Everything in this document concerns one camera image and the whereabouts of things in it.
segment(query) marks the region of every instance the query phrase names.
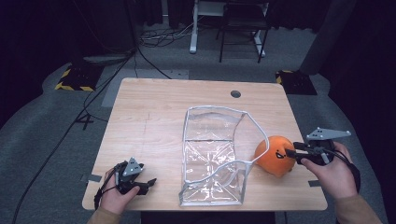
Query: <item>table top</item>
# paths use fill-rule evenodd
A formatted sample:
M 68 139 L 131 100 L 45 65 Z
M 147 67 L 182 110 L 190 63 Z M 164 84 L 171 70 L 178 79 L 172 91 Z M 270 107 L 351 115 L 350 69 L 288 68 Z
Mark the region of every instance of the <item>table top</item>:
M 231 91 L 239 91 L 234 98 Z M 247 111 L 268 136 L 283 135 L 302 142 L 296 120 L 282 86 L 275 83 L 223 82 L 175 79 L 125 78 L 92 174 L 104 176 L 117 163 L 131 157 L 145 164 L 136 179 L 157 182 L 145 196 L 136 196 L 127 206 L 140 211 L 289 211 L 324 210 L 321 187 L 310 187 L 317 178 L 302 165 L 294 165 L 281 178 L 254 165 L 247 178 L 242 205 L 180 206 L 182 187 L 182 135 L 187 109 L 197 105 L 218 105 Z M 94 209 L 93 197 L 102 186 L 88 184 L 82 205 Z

